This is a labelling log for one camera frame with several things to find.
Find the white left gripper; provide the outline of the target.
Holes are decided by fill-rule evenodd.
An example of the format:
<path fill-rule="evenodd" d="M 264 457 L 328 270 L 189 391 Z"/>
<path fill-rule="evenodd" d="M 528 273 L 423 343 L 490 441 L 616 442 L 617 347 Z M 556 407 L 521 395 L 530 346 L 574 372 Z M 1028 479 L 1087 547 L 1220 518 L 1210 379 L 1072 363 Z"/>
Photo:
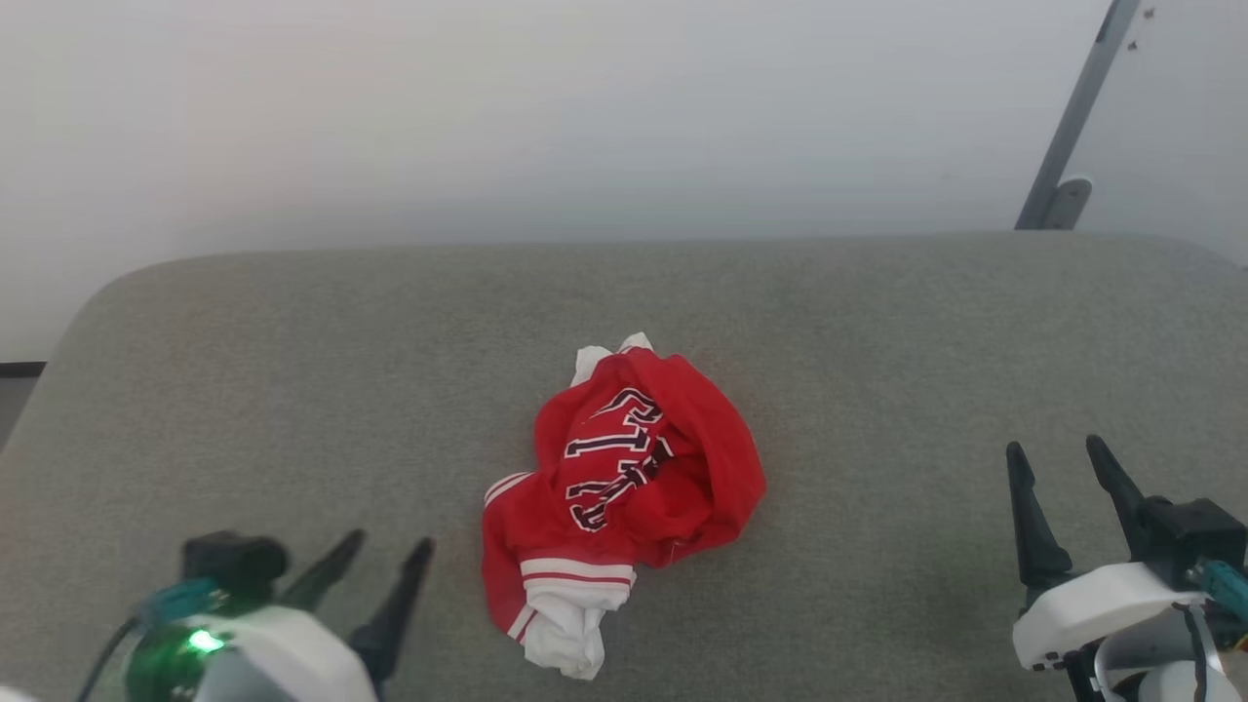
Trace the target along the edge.
<path fill-rule="evenodd" d="M 348 645 L 318 610 L 367 538 L 349 532 L 268 605 L 245 616 L 200 613 L 144 632 L 129 656 L 130 701 L 377 701 L 394 675 L 434 541 L 422 538 L 401 577 Z"/>

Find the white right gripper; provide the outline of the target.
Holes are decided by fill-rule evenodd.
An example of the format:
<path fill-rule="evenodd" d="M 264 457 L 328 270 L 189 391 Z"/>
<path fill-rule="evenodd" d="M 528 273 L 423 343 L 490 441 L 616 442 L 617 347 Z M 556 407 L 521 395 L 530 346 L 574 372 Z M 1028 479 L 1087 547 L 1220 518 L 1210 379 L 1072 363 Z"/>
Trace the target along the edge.
<path fill-rule="evenodd" d="M 1090 435 L 1086 448 L 1098 485 L 1109 493 L 1132 563 L 1104 565 L 1071 580 L 1073 560 L 1035 497 L 1033 467 L 1020 443 L 1008 443 L 1003 453 L 1018 578 L 1026 590 L 1048 590 L 1013 623 L 1017 661 L 1025 670 L 1053 668 L 1058 658 L 1088 645 L 1102 650 L 1096 665 L 1101 672 L 1191 660 L 1191 631 L 1181 605 L 1196 615 L 1208 596 L 1176 591 L 1138 565 L 1149 556 L 1149 530 L 1138 516 L 1146 498 L 1104 440 Z"/>

